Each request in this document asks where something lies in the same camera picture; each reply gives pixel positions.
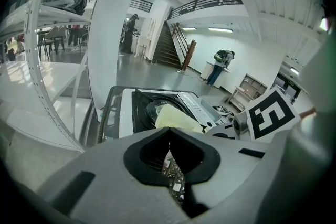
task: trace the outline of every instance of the stair railing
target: stair railing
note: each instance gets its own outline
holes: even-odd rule
[[[180,24],[179,23],[173,24],[172,27],[173,27],[173,33],[172,33],[173,40],[174,40],[174,35],[175,35],[177,43],[179,44],[179,47],[183,54],[182,70],[185,71],[189,65],[189,62],[195,50],[196,41],[192,40],[191,44],[189,45],[187,40],[184,37],[183,32],[180,29]]]

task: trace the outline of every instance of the person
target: person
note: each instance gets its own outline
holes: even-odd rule
[[[16,53],[20,54],[24,51],[24,47],[23,47],[23,42],[24,41],[24,35],[20,35],[17,37],[16,39],[16,43],[17,43],[17,48],[16,48]]]
[[[139,20],[137,14],[132,15],[132,17],[130,18],[125,27],[125,37],[121,52],[125,52],[126,54],[132,53],[131,47],[133,41],[133,32],[138,31],[137,29],[134,28],[135,20]]]
[[[224,55],[225,59],[222,62],[219,62],[217,60],[215,61],[214,69],[212,70],[210,76],[208,77],[206,84],[213,87],[216,79],[219,77],[222,70],[224,68],[227,68],[231,63],[231,60],[234,59],[234,55],[235,53],[233,51],[226,50]]]
[[[72,40],[74,43],[74,46],[78,45],[78,30],[79,30],[79,25],[73,25],[70,29],[70,36],[68,40],[68,46],[71,45]]]

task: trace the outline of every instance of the gray floor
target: gray floor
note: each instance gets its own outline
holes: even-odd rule
[[[79,56],[79,51],[72,51],[71,47],[67,47],[57,56],[55,52],[52,52],[50,60],[80,63],[82,57],[83,54]],[[133,55],[118,55],[117,85],[192,91],[211,105],[224,104],[223,99],[227,96],[222,90],[206,85],[199,74],[194,71],[187,70],[184,74],[178,73],[175,68],[148,63],[144,59],[134,58]],[[89,85],[85,72],[82,75],[80,86],[87,93]],[[13,178],[32,190],[37,190],[52,173],[80,154],[37,142],[4,124],[0,125],[0,130],[1,158],[5,160]]]
[[[223,105],[237,113],[231,105],[225,104],[227,93],[205,84],[200,74],[187,69],[184,74],[177,69],[155,63],[148,63],[133,55],[119,54],[117,85],[130,87],[144,87],[176,91],[191,91],[202,97],[211,105]]]

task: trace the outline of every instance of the white shelf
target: white shelf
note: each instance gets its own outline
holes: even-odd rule
[[[72,130],[71,118],[71,97],[59,97],[54,103],[58,115],[69,130]],[[76,98],[75,105],[75,138],[79,140],[80,131],[83,126],[85,115],[90,107],[91,99]]]
[[[55,124],[49,121],[46,114],[36,114],[12,107],[3,102],[0,104],[0,118],[17,132],[32,139],[51,146],[78,150],[64,135],[60,133]]]
[[[29,3],[20,6],[0,23],[1,39],[16,36],[24,32],[24,20],[29,12],[28,6]],[[87,16],[80,16],[61,9],[41,5],[37,25],[38,29],[40,29],[55,25],[68,25],[71,23],[83,25],[88,24],[90,21],[90,18]]]
[[[50,100],[54,103],[75,79],[80,65],[62,62],[40,62],[41,74]],[[36,103],[36,94],[26,61],[6,62],[0,68],[0,99],[18,109],[45,112]]]

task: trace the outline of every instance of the man in jeans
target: man in jeans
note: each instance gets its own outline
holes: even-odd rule
[[[219,77],[219,75],[221,74],[222,70],[224,68],[227,68],[229,64],[231,63],[231,60],[234,59],[235,53],[230,50],[226,50],[226,51],[227,51],[227,54],[226,54],[224,61],[223,62],[215,61],[214,69],[212,70],[210,76],[208,77],[206,81],[206,84],[210,85],[211,87],[214,86],[214,83],[216,79]]]
[[[78,30],[79,30],[79,25],[73,25],[72,28],[70,29],[70,37],[68,40],[68,46],[71,45],[72,40],[73,40],[74,46],[78,45]]]

